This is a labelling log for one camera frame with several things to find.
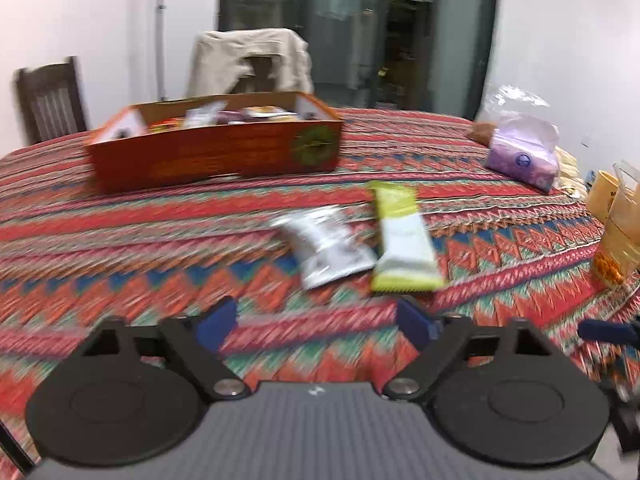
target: gray gripper base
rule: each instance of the gray gripper base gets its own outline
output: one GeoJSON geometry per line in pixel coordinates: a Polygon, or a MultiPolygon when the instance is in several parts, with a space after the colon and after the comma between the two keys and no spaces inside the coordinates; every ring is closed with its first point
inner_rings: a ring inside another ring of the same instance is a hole
{"type": "Polygon", "coordinates": [[[263,383],[254,396],[212,405],[196,431],[164,455],[111,469],[43,460],[30,475],[30,480],[607,478],[588,462],[536,471],[480,462],[445,442],[418,406],[382,399],[369,383],[263,383]]]}

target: beige jacket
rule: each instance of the beige jacket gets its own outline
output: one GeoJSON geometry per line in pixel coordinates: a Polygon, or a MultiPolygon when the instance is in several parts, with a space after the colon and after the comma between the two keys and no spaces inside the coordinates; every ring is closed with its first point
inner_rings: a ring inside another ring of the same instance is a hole
{"type": "Polygon", "coordinates": [[[228,93],[253,75],[250,56],[274,56],[276,88],[313,93],[306,43],[288,28],[202,32],[196,38],[187,97],[228,93]]]}

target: beige cup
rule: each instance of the beige cup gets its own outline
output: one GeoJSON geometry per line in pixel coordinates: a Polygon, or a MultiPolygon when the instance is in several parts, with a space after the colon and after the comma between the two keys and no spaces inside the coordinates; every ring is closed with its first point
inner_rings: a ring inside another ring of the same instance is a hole
{"type": "Polygon", "coordinates": [[[599,171],[587,196],[588,211],[603,224],[609,216],[609,209],[618,192],[618,180],[606,171],[599,171]]]}

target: black circular disc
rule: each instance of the black circular disc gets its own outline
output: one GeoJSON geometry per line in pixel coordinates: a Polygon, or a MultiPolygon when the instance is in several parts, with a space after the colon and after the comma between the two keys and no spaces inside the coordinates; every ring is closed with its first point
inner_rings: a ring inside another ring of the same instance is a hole
{"type": "Polygon", "coordinates": [[[191,384],[163,368],[113,356],[65,362],[27,404],[27,427],[43,456],[82,466],[151,458],[200,418],[191,384]]]}
{"type": "Polygon", "coordinates": [[[549,466],[588,453],[608,423],[607,401],[586,378],[550,368],[540,359],[456,372],[436,390],[436,423],[461,449],[500,465],[549,466]]]}

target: orange cardboard box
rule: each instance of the orange cardboard box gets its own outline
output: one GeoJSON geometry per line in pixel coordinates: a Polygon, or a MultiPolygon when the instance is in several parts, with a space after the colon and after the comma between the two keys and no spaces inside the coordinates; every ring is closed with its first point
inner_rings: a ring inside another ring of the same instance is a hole
{"type": "Polygon", "coordinates": [[[210,176],[332,171],[342,120],[313,95],[274,92],[132,105],[89,136],[86,149],[104,192],[185,184],[210,176]],[[318,120],[203,126],[149,133],[151,124],[224,101],[225,110],[273,105],[318,120]],[[118,138],[126,131],[128,137],[118,138]]]}

